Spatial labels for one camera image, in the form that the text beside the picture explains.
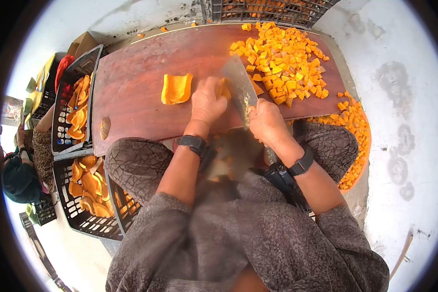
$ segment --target cleaver blade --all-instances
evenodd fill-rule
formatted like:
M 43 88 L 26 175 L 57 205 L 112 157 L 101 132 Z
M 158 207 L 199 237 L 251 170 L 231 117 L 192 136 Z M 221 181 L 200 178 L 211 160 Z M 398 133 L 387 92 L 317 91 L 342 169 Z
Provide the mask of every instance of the cleaver blade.
M 222 67 L 222 75 L 225 77 L 225 84 L 229 89 L 232 102 L 242 119 L 243 128 L 248 130 L 249 119 L 247 108 L 248 106 L 256 107 L 258 97 L 239 55 L 234 54 L 229 58 L 224 67 Z

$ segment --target wooden cutting board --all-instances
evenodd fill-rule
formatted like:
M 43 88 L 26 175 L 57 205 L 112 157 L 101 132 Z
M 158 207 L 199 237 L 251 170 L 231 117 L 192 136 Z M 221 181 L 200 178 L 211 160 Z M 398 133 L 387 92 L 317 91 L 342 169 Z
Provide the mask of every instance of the wooden cutting board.
M 243 31 L 240 24 L 188 27 L 143 39 L 102 58 L 93 95 L 92 139 L 95 155 L 105 155 L 110 145 L 123 137 L 152 140 L 180 137 L 190 120 L 191 100 L 164 105 L 161 102 L 164 74 L 192 74 L 194 92 L 199 80 L 208 76 L 221 78 L 220 70 L 230 57 L 230 44 L 245 41 L 248 37 L 258 38 L 257 29 Z M 345 100 L 337 97 L 337 93 L 345 89 L 327 45 L 317 34 L 309 33 L 309 38 L 316 41 L 323 53 L 330 57 L 329 61 L 321 61 L 326 69 L 322 75 L 329 96 L 320 99 L 312 94 L 304 100 L 296 98 L 292 108 L 282 103 L 279 109 L 286 120 L 340 113 L 336 104 Z M 265 91 L 258 97 L 272 101 L 262 82 L 257 84 Z M 101 140 L 99 135 L 103 117 L 109 117 L 111 121 L 105 140 Z M 229 104 L 226 112 L 211 127 L 211 132 L 240 126 L 239 115 Z

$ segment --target hand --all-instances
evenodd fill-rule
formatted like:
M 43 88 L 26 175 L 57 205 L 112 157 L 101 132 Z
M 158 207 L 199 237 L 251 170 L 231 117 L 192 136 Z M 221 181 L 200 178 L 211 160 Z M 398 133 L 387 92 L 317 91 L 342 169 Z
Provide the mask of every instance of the hand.
M 18 131 L 16 132 L 16 142 L 18 143 L 18 148 L 24 147 L 24 126 L 19 125 Z
M 199 120 L 207 125 L 217 120 L 227 108 L 227 99 L 216 96 L 215 89 L 221 86 L 216 77 L 199 81 L 197 90 L 192 95 L 192 120 Z
M 279 143 L 292 137 L 276 104 L 260 98 L 256 107 L 248 107 L 248 115 L 255 138 L 274 151 Z

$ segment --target green glove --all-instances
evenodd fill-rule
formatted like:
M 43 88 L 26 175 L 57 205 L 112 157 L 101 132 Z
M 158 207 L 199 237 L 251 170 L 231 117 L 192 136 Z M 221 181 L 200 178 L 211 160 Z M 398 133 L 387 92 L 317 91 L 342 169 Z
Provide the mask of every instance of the green glove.
M 39 220 L 37 219 L 37 215 L 33 211 L 33 206 L 31 204 L 26 205 L 26 214 L 29 218 L 29 221 L 32 222 L 32 224 L 38 224 Z

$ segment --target black wrist strap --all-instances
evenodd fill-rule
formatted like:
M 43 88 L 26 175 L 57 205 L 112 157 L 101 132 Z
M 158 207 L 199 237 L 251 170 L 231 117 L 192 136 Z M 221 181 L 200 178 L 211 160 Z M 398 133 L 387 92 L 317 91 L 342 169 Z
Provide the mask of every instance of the black wrist strap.
M 310 166 L 313 164 L 313 153 L 309 147 L 305 149 L 304 156 L 297 160 L 295 164 L 288 168 L 288 172 L 293 176 L 304 174 L 308 171 Z
M 206 146 L 206 141 L 201 137 L 184 135 L 178 142 L 179 145 L 189 146 L 190 149 L 199 156 L 199 173 L 203 173 L 210 163 L 216 158 L 217 151 Z
M 195 137 L 192 135 L 184 135 L 180 138 L 179 145 L 190 146 L 190 149 L 201 157 L 206 141 L 201 137 Z

